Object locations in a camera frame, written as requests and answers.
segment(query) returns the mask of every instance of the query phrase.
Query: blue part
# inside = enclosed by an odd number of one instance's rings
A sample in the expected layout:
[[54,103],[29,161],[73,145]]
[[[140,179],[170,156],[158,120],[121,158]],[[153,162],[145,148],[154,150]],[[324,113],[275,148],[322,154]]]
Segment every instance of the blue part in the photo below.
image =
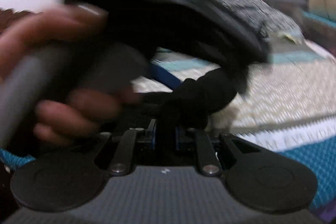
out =
[[312,62],[314,60],[324,59],[315,52],[294,51],[284,52],[279,54],[272,54],[270,56],[271,64],[284,64],[295,62]]
[[172,50],[169,50],[167,48],[161,48],[161,47],[159,47],[156,51],[157,52],[173,52]]
[[169,87],[171,90],[176,89],[181,85],[181,80],[176,76],[172,75],[170,72],[158,66],[156,64],[151,65],[152,78],[165,86]]
[[317,15],[314,15],[314,14],[308,13],[308,12],[303,12],[303,16],[307,17],[307,18],[310,18],[310,19],[313,19],[313,20],[316,20],[316,21],[319,21],[319,22],[321,22],[325,25],[328,25],[329,27],[332,27],[332,28],[336,29],[336,22],[334,22],[334,21],[325,19],[323,17],[319,17]]
[[21,166],[35,160],[32,156],[18,157],[15,156],[4,149],[0,149],[0,161],[8,166],[11,170],[16,170]]
[[175,61],[158,61],[154,60],[153,63],[158,65],[167,71],[181,71],[187,69],[197,69],[203,68],[209,65],[208,61],[200,60],[197,58],[186,59],[186,60],[175,60]]

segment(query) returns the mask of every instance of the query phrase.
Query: black mechanism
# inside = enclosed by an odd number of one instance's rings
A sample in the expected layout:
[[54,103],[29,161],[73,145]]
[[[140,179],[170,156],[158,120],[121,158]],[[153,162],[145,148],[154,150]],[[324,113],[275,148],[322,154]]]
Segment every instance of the black mechanism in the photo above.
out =
[[221,134],[219,140],[236,160],[226,185],[241,203],[278,214],[309,206],[317,189],[310,169],[232,135]]
[[[153,130],[154,122],[151,121],[146,134],[142,128],[127,130],[121,139],[101,133],[85,145],[50,153],[25,165],[12,177],[11,189],[16,200],[24,207],[45,212],[66,211],[87,203],[114,177],[134,172],[134,159],[141,157],[144,150],[155,149],[159,132]],[[233,135],[220,134],[219,138],[210,139],[203,130],[193,128],[177,129],[177,135],[184,144],[177,142],[175,156],[186,152],[192,159],[191,166],[201,175],[219,179],[222,187],[249,208],[287,214],[307,208],[315,195],[315,175],[293,160]],[[112,143],[117,145],[108,150],[113,156],[110,165],[99,169],[95,158],[104,146],[113,147]],[[229,158],[234,159],[231,166],[227,164]],[[171,166],[176,165],[173,157],[170,162]]]

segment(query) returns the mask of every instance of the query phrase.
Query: finger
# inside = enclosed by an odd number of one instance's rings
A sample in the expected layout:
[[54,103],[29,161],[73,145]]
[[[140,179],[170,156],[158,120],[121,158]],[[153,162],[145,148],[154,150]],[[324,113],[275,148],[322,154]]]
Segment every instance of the finger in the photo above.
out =
[[18,21],[4,36],[28,44],[50,39],[73,40],[98,32],[104,27],[106,17],[104,10],[91,5],[60,5]]
[[33,45],[50,39],[81,39],[99,32],[106,17],[98,8],[62,5],[18,20],[0,36],[0,75],[8,75]]
[[94,121],[111,120],[119,112],[119,103],[113,96],[95,90],[74,90],[68,98],[68,104]]
[[126,86],[116,93],[120,102],[125,104],[138,104],[141,101],[141,95],[134,92],[132,85]]
[[50,126],[42,123],[38,123],[35,125],[33,133],[41,141],[53,143],[55,145],[67,146],[73,143],[72,139],[55,133]]
[[40,102],[36,114],[39,122],[65,136],[86,137],[99,129],[98,124],[84,118],[77,110],[58,102]]

